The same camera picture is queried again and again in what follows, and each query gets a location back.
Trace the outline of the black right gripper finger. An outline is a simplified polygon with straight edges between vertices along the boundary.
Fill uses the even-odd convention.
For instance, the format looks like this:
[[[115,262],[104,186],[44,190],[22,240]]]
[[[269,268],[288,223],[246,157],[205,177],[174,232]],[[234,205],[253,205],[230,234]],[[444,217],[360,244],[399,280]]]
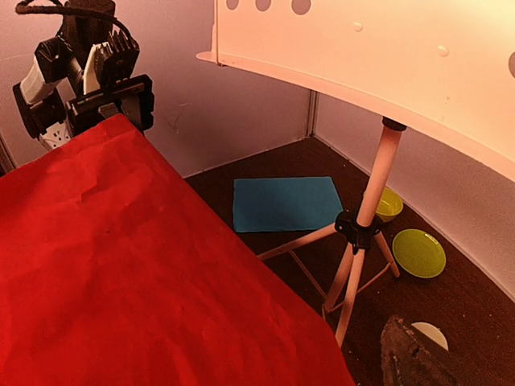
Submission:
[[[477,385],[479,378],[459,356],[444,350],[404,318],[393,315],[381,332],[384,385]]]

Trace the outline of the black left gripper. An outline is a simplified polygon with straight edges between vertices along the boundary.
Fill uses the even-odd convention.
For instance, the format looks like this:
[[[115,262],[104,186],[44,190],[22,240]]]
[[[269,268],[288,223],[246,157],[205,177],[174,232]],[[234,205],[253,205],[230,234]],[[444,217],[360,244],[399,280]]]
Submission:
[[[124,115],[140,132],[154,124],[155,95],[148,75],[116,83],[66,103],[69,129],[79,135],[117,114]]]

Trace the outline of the red sheet music mat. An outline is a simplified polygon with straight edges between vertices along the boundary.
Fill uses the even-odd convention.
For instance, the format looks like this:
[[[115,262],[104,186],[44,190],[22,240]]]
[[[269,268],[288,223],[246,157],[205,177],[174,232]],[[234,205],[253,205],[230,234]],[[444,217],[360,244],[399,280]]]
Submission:
[[[350,385],[330,327],[126,118],[1,179],[4,385]]]

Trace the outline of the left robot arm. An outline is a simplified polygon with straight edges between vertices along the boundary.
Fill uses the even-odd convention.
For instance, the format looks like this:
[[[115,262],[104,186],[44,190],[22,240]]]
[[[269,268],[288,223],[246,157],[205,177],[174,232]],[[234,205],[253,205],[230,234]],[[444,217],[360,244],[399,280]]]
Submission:
[[[57,14],[56,35],[39,43],[31,70],[13,87],[31,138],[54,150],[102,121],[124,115],[140,132],[154,124],[147,75],[134,76],[140,47],[113,1],[21,1],[15,11]]]

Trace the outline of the pink music stand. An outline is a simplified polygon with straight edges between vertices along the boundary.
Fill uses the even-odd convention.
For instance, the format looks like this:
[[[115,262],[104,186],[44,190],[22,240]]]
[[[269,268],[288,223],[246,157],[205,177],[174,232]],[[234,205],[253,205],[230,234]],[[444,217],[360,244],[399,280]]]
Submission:
[[[358,212],[271,249],[292,253],[335,232],[348,244],[323,305],[346,335],[373,224],[401,136],[415,129],[507,179],[514,176],[511,1],[216,1],[200,60],[285,81],[378,114],[381,139]]]

